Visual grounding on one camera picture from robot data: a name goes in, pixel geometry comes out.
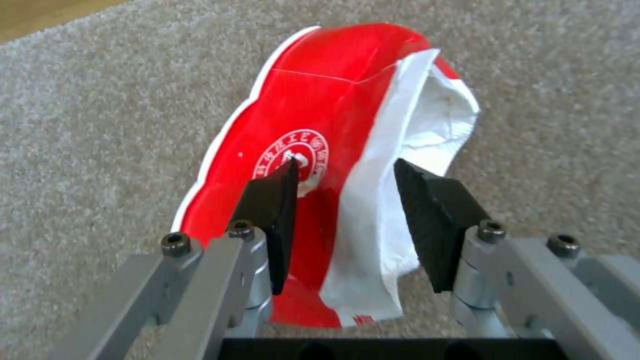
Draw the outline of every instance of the red plastic bag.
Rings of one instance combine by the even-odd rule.
[[[438,53],[391,24],[287,39],[213,140],[172,231],[206,246],[250,179],[295,158],[294,244],[272,320],[341,327],[402,315],[397,278],[418,261],[393,162],[444,174],[478,112]]]

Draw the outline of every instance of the printed logo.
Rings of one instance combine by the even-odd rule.
[[[296,159],[300,168],[298,197],[317,188],[329,162],[329,146],[322,134],[300,129],[284,134],[271,144],[258,159],[253,178],[265,177],[281,164]]]
[[[371,317],[369,315],[355,315],[353,317],[353,321],[356,323],[357,326],[361,326],[361,325],[365,325],[367,323],[372,323],[373,322],[373,317]]]

